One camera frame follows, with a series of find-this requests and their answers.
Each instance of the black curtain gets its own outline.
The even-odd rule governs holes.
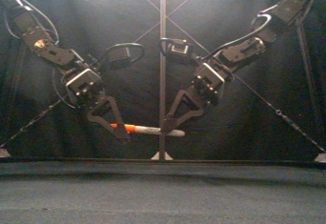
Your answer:
[[[60,46],[100,57],[119,43],[143,44],[147,55],[131,68],[103,73],[106,90],[116,97],[124,123],[159,125],[159,0],[31,0],[48,15],[60,33]],[[281,0],[167,0],[167,36],[192,41],[208,51],[250,32],[260,10]],[[315,0],[306,21],[313,59],[317,102],[325,118],[325,0]],[[52,66],[7,32],[1,18],[1,140],[57,100]],[[206,55],[196,46],[196,53]],[[195,68],[167,64],[167,110],[176,92],[190,86]],[[325,144],[313,119],[313,104],[295,29],[278,38],[260,59],[238,76]],[[60,76],[55,82],[60,85]],[[286,124],[247,87],[227,84],[220,104],[179,127],[182,138],[167,137],[167,153],[175,159],[313,160],[317,147]],[[158,137],[132,134],[126,145],[85,114],[61,104],[7,146],[16,156],[65,156],[150,159]]]

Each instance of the orange cap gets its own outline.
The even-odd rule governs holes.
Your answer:
[[[111,124],[111,127],[112,128],[116,128],[118,127],[118,124],[116,123],[112,123]],[[124,124],[124,127],[126,127],[127,132],[135,132],[135,128],[136,128],[135,125]]]

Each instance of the metal rod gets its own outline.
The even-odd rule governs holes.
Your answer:
[[[301,45],[303,68],[305,68],[307,85],[309,85],[309,91],[310,91],[310,100],[311,100],[311,107],[313,107],[314,125],[315,125],[315,128],[317,128],[318,134],[325,137],[325,128],[323,128],[323,123],[322,123],[321,107],[319,107],[319,104],[318,104],[318,101],[317,101],[317,92],[315,92],[315,84],[314,84],[314,77],[313,77],[311,57],[310,57],[310,52],[309,52],[306,32],[305,32],[302,24],[299,24],[299,26],[298,26],[297,33],[298,33],[298,39],[299,39],[299,45]]]
[[[31,3],[36,5],[39,0],[31,0]],[[4,132],[9,131],[12,117],[13,117],[13,109],[15,109],[15,100],[16,100],[16,92],[20,85],[21,80],[21,73],[24,67],[24,59],[27,53],[27,46],[24,43],[19,46],[17,57],[15,63],[9,68],[13,68],[13,77],[12,77],[12,85],[9,88],[8,100],[7,100],[7,111],[3,115],[3,122],[4,122]]]
[[[167,35],[167,0],[160,0],[160,38]],[[160,53],[160,73],[159,73],[159,127],[163,127],[166,117],[166,57]],[[166,159],[166,135],[159,135],[159,160]]]

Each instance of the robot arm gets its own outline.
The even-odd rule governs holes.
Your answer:
[[[99,67],[88,65],[76,51],[64,50],[56,46],[48,31],[36,18],[33,9],[27,3],[24,0],[0,0],[0,4],[3,4],[7,14],[19,28],[20,37],[25,45],[37,56],[55,65],[63,74],[69,101],[77,107],[85,108],[88,120],[103,126],[120,141],[127,141],[128,133],[124,128],[116,100],[112,96],[106,95],[103,81],[97,72]],[[123,47],[115,46],[114,51],[110,50],[104,54],[103,59],[108,58],[106,56],[112,56],[112,52],[119,53],[116,49],[122,48],[120,54],[124,57],[123,59],[119,57],[118,60],[123,61],[124,66],[131,65],[135,61],[128,56],[128,47],[131,46],[139,45],[127,44]],[[142,47],[140,56],[143,57],[143,55],[144,49]],[[120,64],[119,62],[111,62],[112,70],[119,69]],[[115,128],[111,126],[112,122],[108,122],[104,118],[108,112],[112,112],[115,117],[114,123],[118,123]]]
[[[278,35],[294,25],[299,16],[307,14],[311,3],[313,0],[283,0],[263,10],[252,22],[252,32],[224,44],[206,57],[190,53],[194,48],[186,40],[160,41],[166,42],[166,50],[162,43],[160,50],[168,60],[176,59],[182,64],[198,64],[190,88],[176,94],[163,122],[163,133],[168,133],[191,117],[200,116],[207,104],[218,105],[224,84],[231,81],[232,74],[258,59]]]

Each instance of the orange and white marker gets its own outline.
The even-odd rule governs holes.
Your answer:
[[[111,126],[114,128],[118,127],[116,123],[112,123]],[[152,127],[143,127],[143,126],[136,126],[136,125],[130,125],[130,124],[124,124],[126,130],[130,133],[146,133],[146,134],[155,134],[155,135],[160,135],[160,129],[159,128],[152,128]],[[186,133],[182,130],[172,130],[170,131],[170,133],[167,134],[167,136],[184,136]]]

